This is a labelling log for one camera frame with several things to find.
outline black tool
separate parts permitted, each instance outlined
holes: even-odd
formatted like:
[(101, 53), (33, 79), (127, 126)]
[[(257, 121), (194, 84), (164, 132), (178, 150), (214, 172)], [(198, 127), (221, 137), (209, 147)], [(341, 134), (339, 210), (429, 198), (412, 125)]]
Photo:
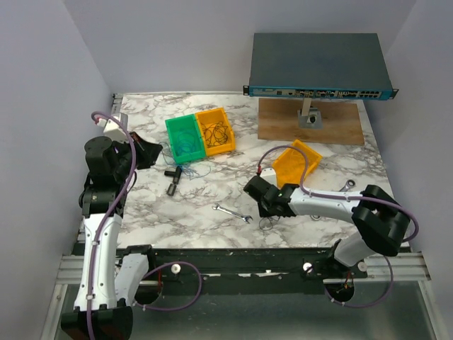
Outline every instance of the black tool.
[(170, 183), (170, 186), (167, 189), (167, 195), (173, 196), (175, 194), (176, 186), (179, 183), (182, 173), (183, 173), (183, 168), (181, 168), (179, 165), (176, 167), (175, 171), (171, 171), (171, 170), (164, 171), (165, 176), (173, 177), (173, 182)]

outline wrench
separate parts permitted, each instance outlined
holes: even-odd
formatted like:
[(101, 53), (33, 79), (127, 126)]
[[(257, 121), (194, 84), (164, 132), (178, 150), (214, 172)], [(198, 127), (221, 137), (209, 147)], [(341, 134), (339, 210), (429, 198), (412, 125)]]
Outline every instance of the wrench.
[[(345, 183), (345, 185), (339, 190), (341, 193), (345, 193), (346, 191), (349, 191), (350, 189), (355, 187), (355, 181), (353, 179), (348, 179)], [(321, 219), (321, 216), (318, 215), (310, 215), (310, 218), (313, 221), (318, 221)]]
[(248, 215), (241, 215), (241, 214), (239, 214), (238, 212), (234, 212), (234, 211), (231, 211), (231, 210), (229, 210), (229, 209), (225, 209), (225, 208), (221, 207), (219, 203), (215, 203), (215, 204), (212, 206), (212, 209), (214, 209), (214, 210), (220, 210), (220, 211), (223, 211), (224, 213), (233, 215), (234, 217), (240, 218), (241, 220), (243, 220), (245, 223), (248, 223), (248, 224), (250, 224), (249, 220), (253, 220), (253, 218), (252, 218), (251, 216), (248, 216)]

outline plastic bin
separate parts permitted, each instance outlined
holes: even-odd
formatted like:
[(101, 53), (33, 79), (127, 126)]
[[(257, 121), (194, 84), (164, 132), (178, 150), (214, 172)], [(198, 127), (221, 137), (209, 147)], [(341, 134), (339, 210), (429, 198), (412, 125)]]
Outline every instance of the plastic bin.
[[(309, 159), (309, 168), (305, 174), (306, 178), (318, 167), (323, 157), (300, 140), (295, 140), (291, 145), (305, 152)], [(277, 174), (277, 186), (282, 188), (286, 183), (299, 184), (304, 167), (304, 157), (296, 150), (286, 149), (272, 164), (272, 168), (274, 168)]]
[(207, 156), (236, 149), (233, 129), (223, 108), (196, 113), (195, 118)]
[(165, 125), (173, 158), (177, 164), (206, 157), (205, 147), (194, 115), (167, 119)]

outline gray floor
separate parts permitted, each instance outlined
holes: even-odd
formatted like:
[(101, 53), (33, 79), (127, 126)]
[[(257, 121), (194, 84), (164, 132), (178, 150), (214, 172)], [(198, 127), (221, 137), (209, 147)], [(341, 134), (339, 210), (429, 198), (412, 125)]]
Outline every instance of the gray floor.
[[(386, 283), (356, 285), (351, 302), (369, 302)], [(67, 294), (71, 310), (75, 287)], [(189, 297), (165, 297), (162, 306), (176, 306)], [(68, 339), (61, 332), (56, 339)], [(180, 312), (134, 309), (131, 339), (145, 340), (429, 340), (434, 339), (418, 284), (396, 283), (386, 302), (366, 310), (331, 304), (325, 296), (204, 295)]]

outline white wall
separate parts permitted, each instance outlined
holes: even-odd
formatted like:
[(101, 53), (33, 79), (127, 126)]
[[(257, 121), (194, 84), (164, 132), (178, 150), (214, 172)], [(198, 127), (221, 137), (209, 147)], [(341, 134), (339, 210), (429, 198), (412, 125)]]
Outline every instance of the white wall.
[(110, 91), (60, 0), (0, 4), (0, 339), (39, 339)]
[(241, 91), (255, 32), (378, 33), (415, 0), (64, 0), (114, 92)]
[(393, 101), (369, 106), (397, 200), (418, 217), (437, 301), (453, 337), (453, 2), (418, 0), (386, 54)]

